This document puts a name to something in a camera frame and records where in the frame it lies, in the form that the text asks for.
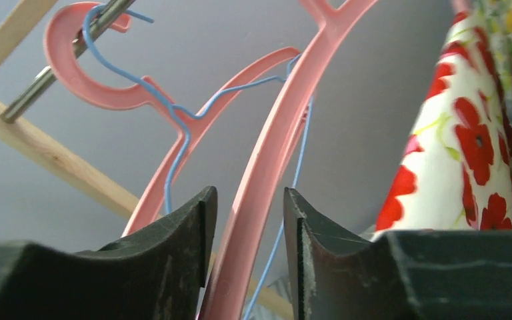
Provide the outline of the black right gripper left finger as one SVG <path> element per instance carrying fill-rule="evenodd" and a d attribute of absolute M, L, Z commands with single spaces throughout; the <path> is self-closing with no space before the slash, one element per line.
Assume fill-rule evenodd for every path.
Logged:
<path fill-rule="evenodd" d="M 0 319 L 194 319 L 217 220 L 213 186 L 96 251 L 0 242 Z"/>

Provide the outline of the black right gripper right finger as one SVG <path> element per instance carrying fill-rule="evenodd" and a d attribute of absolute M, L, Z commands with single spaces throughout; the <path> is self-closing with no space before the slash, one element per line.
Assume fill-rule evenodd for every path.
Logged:
<path fill-rule="evenodd" d="M 296 319 L 512 319 L 512 231 L 390 231 L 374 242 L 283 196 Z"/>

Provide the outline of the white red flower skirt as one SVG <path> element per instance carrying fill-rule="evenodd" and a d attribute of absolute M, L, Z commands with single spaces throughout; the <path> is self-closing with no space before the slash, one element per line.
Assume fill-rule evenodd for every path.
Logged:
<path fill-rule="evenodd" d="M 512 229 L 512 126 L 482 21 L 463 11 L 375 225 Z"/>

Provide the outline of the blue wire hanger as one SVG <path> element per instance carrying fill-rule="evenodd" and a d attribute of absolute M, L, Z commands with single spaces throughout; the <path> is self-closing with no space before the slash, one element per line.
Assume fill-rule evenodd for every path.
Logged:
<path fill-rule="evenodd" d="M 100 54 L 91 35 L 91 24 L 100 19 L 106 10 L 105 4 L 94 3 L 84 14 L 83 39 L 96 60 L 130 80 L 132 86 L 114 89 L 92 84 L 89 102 L 112 110 L 134 109 L 148 104 L 166 116 L 178 133 L 173 148 L 148 184 L 127 224 L 126 232 L 132 232 L 152 222 L 160 209 L 171 211 L 171 186 L 174 179 L 204 134 L 237 94 L 244 89 L 270 82 L 266 72 L 279 63 L 286 63 L 287 71 L 292 72 L 301 52 L 287 47 L 260 58 L 225 84 L 197 113 L 192 113 L 175 104 L 152 79 L 137 77 L 115 66 Z M 284 141 L 284 157 L 264 154 L 265 143 L 276 143 L 279 136 L 272 133 L 270 123 L 266 123 L 262 129 L 233 202 L 226 233 L 211 272 L 209 288 L 205 292 L 200 319 L 250 318 L 271 268 L 271 264 L 267 263 L 260 279 L 252 279 L 255 258 L 278 186 L 278 180 L 268 181 L 265 175 L 276 173 L 283 176 L 294 150 L 305 151 L 312 110 L 313 103 L 308 102 L 305 110 L 300 112 L 295 135 Z"/>

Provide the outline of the pink plastic hanger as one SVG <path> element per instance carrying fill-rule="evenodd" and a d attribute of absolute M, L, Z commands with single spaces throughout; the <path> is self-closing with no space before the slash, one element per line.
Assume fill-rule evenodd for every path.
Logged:
<path fill-rule="evenodd" d="M 374 1 L 302 1 L 319 31 L 298 59 L 261 130 L 232 204 L 199 317 L 240 319 L 275 190 L 307 104 L 342 41 Z"/>
<path fill-rule="evenodd" d="M 300 52 L 296 48 L 285 47 L 256 60 L 224 84 L 197 113 L 192 113 L 175 104 L 153 78 L 134 76 L 114 66 L 100 54 L 89 36 L 89 24 L 103 7 L 102 3 L 86 1 L 60 9 L 48 22 L 43 45 L 53 74 L 76 97 L 96 107 L 114 111 L 150 105 L 177 131 L 176 142 L 152 177 L 127 223 L 123 232 L 127 236 L 154 222 L 161 208 L 167 213 L 172 211 L 171 184 L 175 176 L 210 126 L 239 92 L 269 81 L 284 81 L 280 76 L 262 78 L 262 75 L 284 62 L 293 66 Z M 103 66 L 134 84 L 114 88 L 88 76 L 80 67 L 73 50 L 72 41 L 78 31 L 83 33 L 88 50 Z"/>

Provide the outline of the pink plastic hanger front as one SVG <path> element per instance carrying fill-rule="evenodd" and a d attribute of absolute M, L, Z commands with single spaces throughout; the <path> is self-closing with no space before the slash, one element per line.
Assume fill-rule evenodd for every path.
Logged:
<path fill-rule="evenodd" d="M 103 7 L 102 3 L 86 1 L 60 9 L 48 22 L 43 45 L 53 74 L 76 97 L 96 107 L 114 111 L 150 105 L 177 131 L 176 142 L 152 177 L 127 223 L 123 232 L 127 236 L 154 222 L 161 208 L 167 213 L 172 211 L 171 184 L 175 176 L 210 126 L 239 92 L 269 81 L 284 81 L 280 76 L 262 78 L 262 75 L 284 62 L 293 66 L 300 52 L 296 48 L 285 47 L 256 60 L 224 84 L 197 113 L 192 113 L 175 104 L 153 78 L 134 76 L 114 66 L 100 54 L 89 36 L 89 24 Z M 83 33 L 88 50 L 103 66 L 134 84 L 114 88 L 88 76 L 80 67 L 73 50 L 72 41 L 78 31 Z"/>

